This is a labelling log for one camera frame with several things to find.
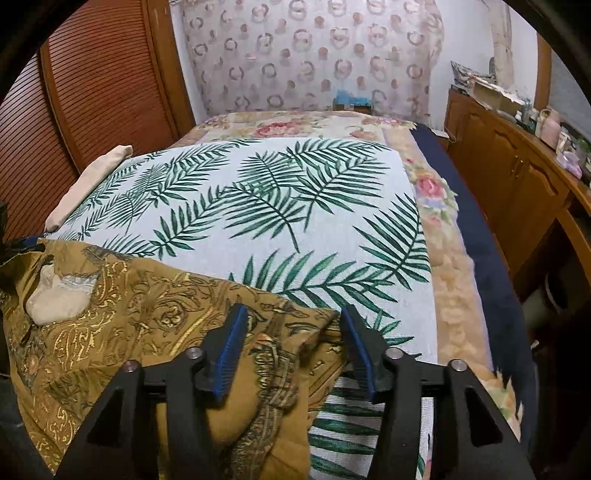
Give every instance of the metal screw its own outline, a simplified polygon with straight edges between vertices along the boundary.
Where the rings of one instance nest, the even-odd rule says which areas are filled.
[[[449,365],[456,372],[465,372],[466,370],[468,370],[468,364],[461,358],[453,359],[451,362],[449,362]]]
[[[123,362],[123,365],[121,365],[121,370],[131,373],[137,370],[138,367],[140,367],[140,364],[137,360],[127,360],[126,362]]]
[[[386,348],[386,356],[392,360],[400,360],[404,356],[404,352],[400,348],[391,346]]]
[[[203,355],[203,350],[201,350],[198,346],[192,346],[185,350],[185,355],[195,360]]]

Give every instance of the palm leaf print blanket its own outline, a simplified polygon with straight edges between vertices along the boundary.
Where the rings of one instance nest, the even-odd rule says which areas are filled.
[[[51,238],[284,296],[352,303],[389,345],[437,362],[426,242],[399,154],[366,141],[232,140],[123,162]],[[383,408],[345,371],[309,431],[311,477],[364,478]],[[423,405],[417,475],[432,427]]]

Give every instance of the beige pillow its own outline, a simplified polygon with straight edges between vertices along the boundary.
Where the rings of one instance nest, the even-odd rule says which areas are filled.
[[[45,222],[46,232],[55,232],[61,227],[80,202],[84,200],[104,178],[109,175],[125,158],[134,154],[131,145],[117,145],[113,150],[100,156],[88,165],[80,178],[62,197],[57,207],[49,214]]]

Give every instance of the white wall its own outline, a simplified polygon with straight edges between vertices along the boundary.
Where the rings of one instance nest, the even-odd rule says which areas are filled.
[[[443,129],[447,97],[453,83],[450,61],[477,72],[488,73],[494,55],[488,9],[480,0],[437,0],[443,19],[445,40],[441,55],[431,72],[429,111],[431,127]]]
[[[527,21],[512,8],[511,28],[515,83],[512,90],[520,97],[535,98],[538,83],[538,34]]]
[[[203,100],[201,100],[201,92],[195,82],[193,76],[193,69],[191,68],[191,60],[189,60],[189,52],[187,51],[187,43],[184,40],[183,31],[183,11],[180,3],[170,5],[170,16],[173,21],[174,39],[177,43],[178,57],[181,62],[181,69],[185,85],[187,86],[187,93],[189,94],[189,102],[195,117],[195,123],[199,124],[207,120],[209,115],[205,111]]]

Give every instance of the pink rose pattern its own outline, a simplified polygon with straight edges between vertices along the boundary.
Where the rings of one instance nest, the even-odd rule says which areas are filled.
[[[424,197],[434,200],[443,200],[445,198],[445,189],[438,180],[431,177],[419,177],[416,188],[417,192]]]
[[[299,122],[274,122],[257,128],[254,136],[257,138],[296,137],[301,131]]]

